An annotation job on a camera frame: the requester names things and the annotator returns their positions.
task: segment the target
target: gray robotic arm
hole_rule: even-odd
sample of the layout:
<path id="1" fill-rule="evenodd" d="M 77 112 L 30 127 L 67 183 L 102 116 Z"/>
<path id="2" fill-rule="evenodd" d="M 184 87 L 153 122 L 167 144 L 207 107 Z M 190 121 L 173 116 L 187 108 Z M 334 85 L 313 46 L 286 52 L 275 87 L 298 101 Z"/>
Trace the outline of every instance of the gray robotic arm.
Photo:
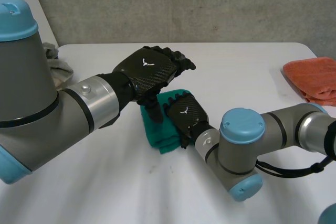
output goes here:
<path id="1" fill-rule="evenodd" d="M 0 179 L 11 184 L 136 101 L 162 122 L 156 95 L 195 65 L 168 48 L 144 47 L 99 74 L 57 91 L 38 27 L 23 0 L 0 0 Z"/>
<path id="2" fill-rule="evenodd" d="M 274 176 L 296 178 L 321 172 L 336 160 L 336 119 L 317 104 L 298 104 L 261 115 L 235 108 L 224 114 L 217 130 L 209 125 L 205 111 L 190 93 L 177 94 L 175 100 L 169 98 L 169 103 L 164 105 L 165 113 L 182 138 L 195 143 L 201 158 L 236 201 L 244 201 L 261 189 L 262 177 L 255 167 Z M 291 146 L 327 157 L 298 170 L 276 168 L 257 160 L 261 154 Z"/>

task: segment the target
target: carbon fiber hand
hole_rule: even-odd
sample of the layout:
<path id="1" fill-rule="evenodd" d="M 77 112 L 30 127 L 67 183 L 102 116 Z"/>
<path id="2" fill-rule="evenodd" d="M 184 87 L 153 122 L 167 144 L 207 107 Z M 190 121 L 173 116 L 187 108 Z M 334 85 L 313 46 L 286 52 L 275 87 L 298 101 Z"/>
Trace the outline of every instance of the carbon fiber hand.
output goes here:
<path id="1" fill-rule="evenodd" d="M 134 101 L 145 106 L 154 122 L 162 123 L 156 95 L 187 69 L 194 70 L 196 66 L 179 51 L 155 46 L 139 49 L 118 64 L 113 72 L 127 76 L 134 88 Z"/>
<path id="2" fill-rule="evenodd" d="M 191 93 L 176 94 L 175 99 L 168 98 L 169 105 L 163 105 L 164 112 L 172 120 L 181 134 L 181 146 L 186 148 L 191 138 L 191 130 L 198 123 L 209 123 L 209 118 Z"/>

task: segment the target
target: gray cloth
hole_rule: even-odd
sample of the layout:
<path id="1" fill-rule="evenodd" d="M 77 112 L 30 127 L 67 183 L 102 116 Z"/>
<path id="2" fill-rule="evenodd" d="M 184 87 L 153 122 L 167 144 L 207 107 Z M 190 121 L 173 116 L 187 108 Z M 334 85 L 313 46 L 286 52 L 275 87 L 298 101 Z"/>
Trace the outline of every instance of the gray cloth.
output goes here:
<path id="1" fill-rule="evenodd" d="M 64 61 L 58 59 L 58 49 L 50 43 L 43 43 L 48 65 L 54 84 L 59 87 L 74 75 L 73 69 Z"/>

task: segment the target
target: teal cloth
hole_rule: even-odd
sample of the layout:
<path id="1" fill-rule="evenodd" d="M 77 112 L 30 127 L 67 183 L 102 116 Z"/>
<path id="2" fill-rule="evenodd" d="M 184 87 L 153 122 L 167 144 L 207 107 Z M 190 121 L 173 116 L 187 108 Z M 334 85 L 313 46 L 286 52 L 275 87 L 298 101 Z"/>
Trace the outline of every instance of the teal cloth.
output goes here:
<path id="1" fill-rule="evenodd" d="M 189 92 L 185 89 L 173 90 L 157 95 L 157 100 L 161 106 L 163 114 L 163 123 L 154 123 L 145 110 L 144 106 L 140 106 L 143 123 L 145 126 L 146 136 L 149 144 L 153 148 L 158 148 L 161 154 L 171 152 L 181 146 L 181 138 L 178 134 L 173 122 L 164 113 L 162 105 L 168 103 L 168 98 L 175 98 L 175 94 Z"/>

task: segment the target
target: gray wall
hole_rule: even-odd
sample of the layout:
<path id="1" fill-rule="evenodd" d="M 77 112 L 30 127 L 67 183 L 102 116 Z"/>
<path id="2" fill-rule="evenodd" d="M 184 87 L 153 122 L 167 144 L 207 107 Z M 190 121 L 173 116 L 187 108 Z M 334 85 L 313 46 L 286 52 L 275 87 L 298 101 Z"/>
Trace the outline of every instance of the gray wall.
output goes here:
<path id="1" fill-rule="evenodd" d="M 40 0 L 60 45 L 294 41 L 336 56 L 336 0 Z"/>

